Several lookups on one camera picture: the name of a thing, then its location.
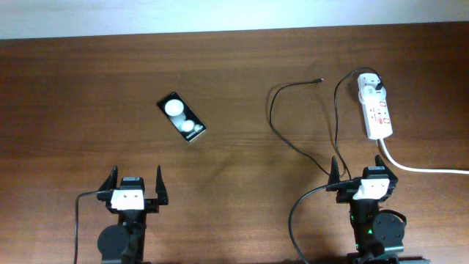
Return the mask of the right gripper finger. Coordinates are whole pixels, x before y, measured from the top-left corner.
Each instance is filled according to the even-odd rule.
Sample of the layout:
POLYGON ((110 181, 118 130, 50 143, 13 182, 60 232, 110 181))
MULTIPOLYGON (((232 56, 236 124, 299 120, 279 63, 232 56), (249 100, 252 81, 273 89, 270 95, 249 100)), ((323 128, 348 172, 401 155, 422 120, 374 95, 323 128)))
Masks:
POLYGON ((330 174, 328 178, 328 184, 333 185, 340 182, 340 172, 336 157, 333 156, 331 159, 330 174))
POLYGON ((381 175, 387 175, 390 181, 397 181, 397 176, 388 168, 388 166, 385 164, 385 162, 379 155, 376 155, 374 157, 374 161, 375 166, 377 167, 375 169, 376 173, 379 173, 381 175))

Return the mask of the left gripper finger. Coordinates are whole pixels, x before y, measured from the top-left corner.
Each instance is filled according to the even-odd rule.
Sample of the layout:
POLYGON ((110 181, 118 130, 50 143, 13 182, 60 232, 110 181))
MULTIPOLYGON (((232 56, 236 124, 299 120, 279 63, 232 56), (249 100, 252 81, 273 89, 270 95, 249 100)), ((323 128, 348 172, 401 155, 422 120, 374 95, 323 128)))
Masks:
POLYGON ((158 166, 157 171, 156 171, 155 193, 157 194, 158 200, 169 199, 166 186, 163 182, 161 166, 158 166))
POLYGON ((110 191, 117 187, 118 166, 114 165, 109 176, 99 187, 98 191, 110 191))

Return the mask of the black Samsung Galaxy smartphone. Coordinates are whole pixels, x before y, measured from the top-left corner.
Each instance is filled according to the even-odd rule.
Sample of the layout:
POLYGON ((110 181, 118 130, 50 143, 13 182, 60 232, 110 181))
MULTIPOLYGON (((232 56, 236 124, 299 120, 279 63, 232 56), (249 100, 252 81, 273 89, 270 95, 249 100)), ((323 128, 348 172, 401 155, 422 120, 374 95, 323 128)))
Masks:
POLYGON ((186 142, 194 141, 207 130, 207 126, 176 92, 161 98, 156 106, 186 142))

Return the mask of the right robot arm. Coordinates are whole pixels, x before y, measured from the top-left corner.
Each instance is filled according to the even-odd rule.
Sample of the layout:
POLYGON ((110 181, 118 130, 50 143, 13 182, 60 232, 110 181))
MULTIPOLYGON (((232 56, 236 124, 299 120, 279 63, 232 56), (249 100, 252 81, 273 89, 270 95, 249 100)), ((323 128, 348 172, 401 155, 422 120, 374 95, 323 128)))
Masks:
POLYGON ((374 166, 364 168, 360 177, 351 180, 340 180, 337 161, 331 161, 326 190, 336 192, 337 203, 350 206, 357 252, 347 255, 348 263, 398 263, 397 254, 404 251, 406 217, 380 209, 399 180, 380 156, 374 159, 374 166))

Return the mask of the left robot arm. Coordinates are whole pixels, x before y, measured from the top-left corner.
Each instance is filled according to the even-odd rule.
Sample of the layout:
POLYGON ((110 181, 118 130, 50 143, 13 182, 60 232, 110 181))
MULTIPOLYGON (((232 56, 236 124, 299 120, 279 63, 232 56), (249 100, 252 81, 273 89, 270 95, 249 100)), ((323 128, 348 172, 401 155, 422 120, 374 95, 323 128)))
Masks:
POLYGON ((118 222, 105 228, 97 240, 102 263, 142 263, 147 215, 158 213, 161 205, 168 205, 169 197, 163 182, 161 168, 156 170, 156 198, 144 196, 144 179, 118 178, 114 166, 99 187, 97 199, 105 203, 110 213, 118 215, 118 222))

